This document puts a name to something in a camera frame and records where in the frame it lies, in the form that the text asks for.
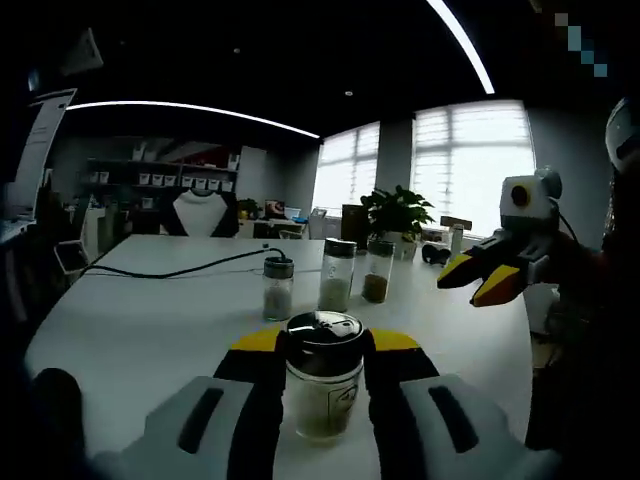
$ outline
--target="green leaves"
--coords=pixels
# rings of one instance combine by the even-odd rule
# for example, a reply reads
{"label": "green leaves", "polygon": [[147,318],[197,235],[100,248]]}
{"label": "green leaves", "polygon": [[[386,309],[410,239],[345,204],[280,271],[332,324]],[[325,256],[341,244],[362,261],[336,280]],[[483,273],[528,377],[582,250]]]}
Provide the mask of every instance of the green leaves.
{"label": "green leaves", "polygon": [[371,195],[360,197],[360,201],[369,213],[369,226],[375,236],[402,232],[415,238],[422,233],[421,224],[434,221],[426,210],[433,205],[400,185],[393,194],[376,188]]}

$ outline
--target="black cable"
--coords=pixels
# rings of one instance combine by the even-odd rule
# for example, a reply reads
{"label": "black cable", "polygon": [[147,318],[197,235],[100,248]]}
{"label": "black cable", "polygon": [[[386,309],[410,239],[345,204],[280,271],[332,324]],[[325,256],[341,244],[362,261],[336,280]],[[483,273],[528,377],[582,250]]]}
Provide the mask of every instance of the black cable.
{"label": "black cable", "polygon": [[564,218],[564,215],[562,215],[560,212],[558,212],[558,215],[560,215],[560,220],[562,220],[562,223],[564,223],[567,226],[567,228],[569,229],[569,233],[571,233],[571,236],[576,241],[576,243],[580,243],[578,242],[578,237],[576,236],[576,232],[573,231],[573,228],[571,228],[571,225],[569,225],[569,222],[567,222],[567,219]]}
{"label": "black cable", "polygon": [[185,273],[191,273],[191,272],[197,272],[198,270],[204,270],[205,268],[213,267],[215,265],[219,265],[219,264],[225,263],[225,262],[230,262],[231,260],[238,260],[240,258],[250,257],[251,255],[258,255],[260,253],[266,253],[266,252],[278,252],[282,256],[283,259],[287,258],[287,256],[284,254],[284,252],[282,250],[280,250],[279,248],[263,248],[262,250],[256,250],[255,252],[241,253],[240,255],[234,255],[233,257],[227,257],[227,258],[223,258],[223,259],[220,259],[220,260],[216,260],[215,262],[207,263],[206,265],[201,265],[199,267],[187,268],[185,270],[179,270],[177,272],[161,273],[161,274],[157,274],[157,275],[148,274],[148,273],[128,272],[126,270],[120,270],[118,268],[112,268],[112,267],[104,267],[102,265],[89,265],[87,268],[85,268],[82,271],[82,273],[84,274],[88,270],[105,270],[107,272],[119,273],[121,275],[126,275],[128,277],[133,277],[133,278],[152,278],[152,279],[156,279],[156,280],[164,280],[164,279],[167,279],[167,278],[176,277],[178,275],[184,275]]}

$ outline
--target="jar with brown spice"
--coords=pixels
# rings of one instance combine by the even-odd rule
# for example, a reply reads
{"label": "jar with brown spice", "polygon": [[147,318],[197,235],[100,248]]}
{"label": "jar with brown spice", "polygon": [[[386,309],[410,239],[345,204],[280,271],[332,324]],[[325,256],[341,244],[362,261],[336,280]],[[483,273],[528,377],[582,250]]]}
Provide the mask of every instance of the jar with brown spice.
{"label": "jar with brown spice", "polygon": [[362,296],[371,303],[382,303],[387,298],[395,244],[371,240],[367,246],[368,270],[364,277]]}

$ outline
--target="white table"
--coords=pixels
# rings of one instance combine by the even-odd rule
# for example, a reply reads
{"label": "white table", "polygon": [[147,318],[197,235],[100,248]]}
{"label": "white table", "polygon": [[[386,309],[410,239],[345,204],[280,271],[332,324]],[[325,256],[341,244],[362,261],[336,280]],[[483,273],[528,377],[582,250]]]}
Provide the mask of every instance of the white table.
{"label": "white table", "polygon": [[[132,236],[101,264],[163,273],[261,248],[261,240]],[[272,240],[295,261],[296,311],[316,306],[324,242]],[[142,435],[147,413],[198,375],[212,375],[239,337],[268,326],[261,317],[265,255],[219,265],[187,278],[140,280],[88,272],[65,294],[27,352],[33,374],[46,367],[70,372],[85,398],[88,453],[119,451]],[[507,413],[524,439],[531,402],[532,359],[522,297],[475,309],[477,285],[437,290],[439,267],[395,262],[387,302],[372,305],[359,292],[358,259],[350,314],[367,326],[415,338],[440,373],[455,373]],[[377,449],[368,421],[368,396],[360,390],[340,446],[311,447],[285,418],[274,478],[379,478]]]}

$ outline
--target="white pot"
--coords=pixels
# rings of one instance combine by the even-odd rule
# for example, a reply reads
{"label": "white pot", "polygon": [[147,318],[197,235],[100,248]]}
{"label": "white pot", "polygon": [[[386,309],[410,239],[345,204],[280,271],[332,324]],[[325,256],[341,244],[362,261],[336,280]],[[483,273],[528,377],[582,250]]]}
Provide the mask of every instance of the white pot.
{"label": "white pot", "polygon": [[401,232],[387,232],[384,234],[383,240],[396,244],[396,251],[393,258],[396,260],[413,261],[418,245],[416,242],[407,242],[402,239]]}

